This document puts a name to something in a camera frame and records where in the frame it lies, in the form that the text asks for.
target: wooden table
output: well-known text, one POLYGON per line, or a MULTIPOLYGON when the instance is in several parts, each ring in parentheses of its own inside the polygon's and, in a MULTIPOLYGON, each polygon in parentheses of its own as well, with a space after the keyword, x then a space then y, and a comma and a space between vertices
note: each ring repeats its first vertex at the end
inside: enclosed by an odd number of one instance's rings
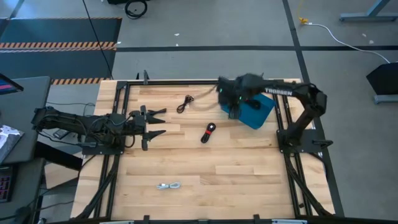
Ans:
MULTIPOLYGON (((101 82, 96 115, 112 111, 116 83, 101 82)), ((142 220, 144 215, 150 215, 151 220, 252 219, 254 214, 261 218, 294 217, 284 157, 275 134, 275 111, 260 129, 254 130, 240 121, 229 120, 219 106, 204 111, 203 108, 217 102, 213 91, 195 100, 182 114, 176 112, 185 95, 195 97, 211 87, 148 85, 130 89, 127 113, 139 110, 141 105, 148 110, 167 108, 166 114, 155 116, 166 123, 148 125, 149 131, 167 132, 149 142, 148 151, 141 150, 141 137, 137 136, 134 147, 121 156, 112 220, 142 220), (200 138, 210 122, 217 128, 210 140, 202 144, 200 138), (181 188, 156 189, 160 183, 172 182, 181 182, 181 188)), ((303 108, 295 98, 289 98, 289 103, 295 121, 303 108)), ((286 122, 282 104, 281 109, 286 122)), ((308 154, 301 154, 301 158, 308 188, 333 213, 323 164, 308 154)), ((82 170, 72 217, 83 210, 96 192, 102 162, 103 156, 96 156, 82 170)), ((296 189, 302 202, 301 191, 297 186, 296 189)), ((105 192, 101 215, 105 214, 107 199, 105 192)))

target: black floor mat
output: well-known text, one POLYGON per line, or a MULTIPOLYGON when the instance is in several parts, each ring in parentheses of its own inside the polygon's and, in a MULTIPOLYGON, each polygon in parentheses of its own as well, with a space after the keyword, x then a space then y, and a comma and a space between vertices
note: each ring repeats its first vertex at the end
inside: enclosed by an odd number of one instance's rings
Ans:
MULTIPOLYGON (((117 42, 121 19, 91 19, 99 41, 117 42)), ((11 19, 0 42, 95 42, 88 19, 11 19)))
MULTIPOLYGON (((112 69, 116 52, 105 50, 104 53, 112 69)), ((109 77, 108 67, 100 50, 2 53, 0 54, 0 73, 9 78, 109 77)))

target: black metal frame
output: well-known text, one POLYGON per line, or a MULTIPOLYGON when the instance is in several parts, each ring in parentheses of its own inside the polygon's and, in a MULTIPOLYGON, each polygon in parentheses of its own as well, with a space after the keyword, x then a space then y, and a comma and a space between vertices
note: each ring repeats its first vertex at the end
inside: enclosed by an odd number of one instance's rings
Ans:
MULTIPOLYGON (((133 80, 133 81, 118 81, 118 84, 116 85, 116 93, 114 97, 114 103, 113 103, 113 113, 116 113, 118 110, 118 105, 119 105, 119 99, 120 99, 120 94, 121 90, 124 88, 124 100, 123 100, 123 107, 122 107, 122 114, 127 113, 127 106, 128 106, 128 101, 129 101, 129 92, 130 88, 135 85, 216 85, 218 83, 217 80, 133 80)), ((275 111, 277 113, 277 122, 278 122, 278 128, 283 129, 283 120, 282 116, 280 113, 280 105, 278 101, 278 97, 276 95, 273 95, 274 101, 275 101, 275 111)), ((286 118, 288 124, 292 123, 292 116, 289 108, 289 102, 287 101, 287 97, 284 96, 282 97, 283 103, 284 103, 284 108, 285 108, 285 113, 286 113, 286 118)), ((299 154, 294 155, 296 167, 297 167, 297 172, 299 177, 301 178, 302 181, 305 182, 304 178, 304 173, 303 173, 303 168, 302 168, 302 163, 300 159, 299 154)), ((114 157, 114 162, 117 163, 117 167, 119 164, 120 160, 120 155, 115 155, 114 157)), ((324 159, 324 163, 327 164, 327 166, 331 166, 331 161, 329 158, 324 159)), ((101 176, 99 180, 99 185, 101 185, 106 178, 106 174, 108 171, 108 165, 109 165, 109 156, 104 156, 104 161, 103 161, 103 166, 101 170, 101 176)), ((307 199, 307 197, 303 194, 303 205, 305 207, 305 214, 306 216, 303 216, 300 214, 300 205, 299 201, 297 199, 297 192, 295 189, 295 182, 293 178, 288 174, 288 181, 289 181, 289 188, 290 188, 290 195, 292 197, 292 205, 294 208, 294 214, 297 219, 306 219, 306 217, 311 217, 312 216, 312 209, 311 205, 307 199)), ((114 199, 114 194, 116 190, 116 178, 112 180, 111 186, 109 188, 109 195, 108 195, 108 204, 106 207, 106 216, 105 217, 99 217, 100 216, 100 211, 101 211, 101 203, 99 203, 94 212, 94 218, 104 218, 104 219, 111 219, 112 215, 112 209, 113 209, 113 199, 114 199)), ((333 205, 338 207, 341 206, 340 199, 337 203, 333 201, 333 205)), ((87 219, 87 222, 92 222, 93 219, 87 219)), ((210 220, 202 220, 203 223, 208 223, 210 220)), ((149 217, 147 216, 146 219, 143 219, 143 221, 140 220, 135 220, 134 223, 139 223, 139 224, 146 224, 149 222, 149 217)), ((151 223, 187 223, 189 220, 151 220, 151 223)), ((260 219, 258 215, 254 216, 254 219, 252 220, 211 220, 212 223, 272 223, 271 219, 260 219)))

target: gray floor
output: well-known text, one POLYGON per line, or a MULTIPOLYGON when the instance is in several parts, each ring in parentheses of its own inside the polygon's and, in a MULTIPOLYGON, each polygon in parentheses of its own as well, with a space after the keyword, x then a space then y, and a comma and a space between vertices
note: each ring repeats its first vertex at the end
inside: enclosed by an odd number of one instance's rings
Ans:
MULTIPOLYGON (((8 16, 15 2, 0 2, 0 17, 8 16)), ((92 17, 123 17, 119 47, 293 45, 284 7, 278 0, 151 0, 148 13, 135 21, 126 18, 123 5, 111 6, 106 0, 86 2, 92 17)), ((328 26, 338 39, 351 45, 398 45, 397 22, 342 24, 338 20, 340 13, 364 12, 373 2, 306 0, 300 15, 328 26)), ((296 16, 299 1, 289 0, 289 4, 301 45, 338 45, 325 29, 300 26, 296 16)), ((383 11, 398 12, 398 1, 383 11)), ((17 17, 86 14, 80 0, 25 0, 17 17)), ((379 53, 391 62, 398 60, 398 51, 379 53)), ((322 122, 326 137, 335 142, 330 155, 345 215, 398 220, 398 177, 394 173, 398 168, 398 104, 374 105, 374 92, 365 79, 384 61, 362 52, 303 55, 311 81, 328 95, 322 122)), ((266 78, 301 78, 293 51, 118 52, 113 76, 135 78, 144 69, 151 78, 232 78, 246 72, 264 72, 266 78)), ((95 102, 97 92, 98 85, 53 86, 49 101, 95 102)), ((57 108, 83 112, 82 106, 57 108)), ((46 198, 45 204, 71 200, 74 192, 60 190, 60 194, 46 198)), ((42 215, 51 221, 66 220, 70 208, 66 205, 42 215)))

